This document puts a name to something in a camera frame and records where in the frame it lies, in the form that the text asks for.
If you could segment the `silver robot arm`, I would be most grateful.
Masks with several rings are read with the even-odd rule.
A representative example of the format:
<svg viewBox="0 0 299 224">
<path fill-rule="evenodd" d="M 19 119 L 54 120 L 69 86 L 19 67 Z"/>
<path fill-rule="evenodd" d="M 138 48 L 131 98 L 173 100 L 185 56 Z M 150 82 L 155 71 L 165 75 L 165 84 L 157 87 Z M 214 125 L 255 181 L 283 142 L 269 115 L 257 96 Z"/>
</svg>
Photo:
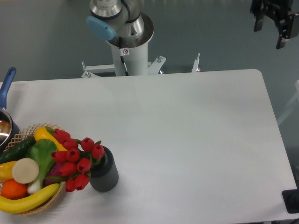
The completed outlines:
<svg viewBox="0 0 299 224">
<path fill-rule="evenodd" d="M 291 0 L 251 3 L 249 11 L 255 18 L 255 32 L 262 29 L 264 17 L 274 21 L 279 33 L 277 49 L 284 47 L 285 40 L 299 34 L 299 14 L 292 11 L 292 4 Z M 86 19 L 90 31 L 120 49 L 139 47 L 153 36 L 153 22 L 140 11 L 138 0 L 92 0 L 90 12 Z"/>
</svg>

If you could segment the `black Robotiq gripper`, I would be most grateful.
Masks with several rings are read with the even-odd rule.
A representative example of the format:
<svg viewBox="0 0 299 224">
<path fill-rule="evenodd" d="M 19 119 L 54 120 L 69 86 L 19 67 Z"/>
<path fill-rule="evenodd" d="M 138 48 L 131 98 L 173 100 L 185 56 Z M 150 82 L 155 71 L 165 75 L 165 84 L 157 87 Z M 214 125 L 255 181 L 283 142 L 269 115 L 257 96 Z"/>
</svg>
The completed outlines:
<svg viewBox="0 0 299 224">
<path fill-rule="evenodd" d="M 279 37 L 276 49 L 285 46 L 288 39 L 297 36 L 298 12 L 292 11 L 293 0 L 252 0 L 250 13 L 254 15 L 254 32 L 258 32 L 263 27 L 263 18 L 267 16 L 275 22 L 278 28 Z"/>
</svg>

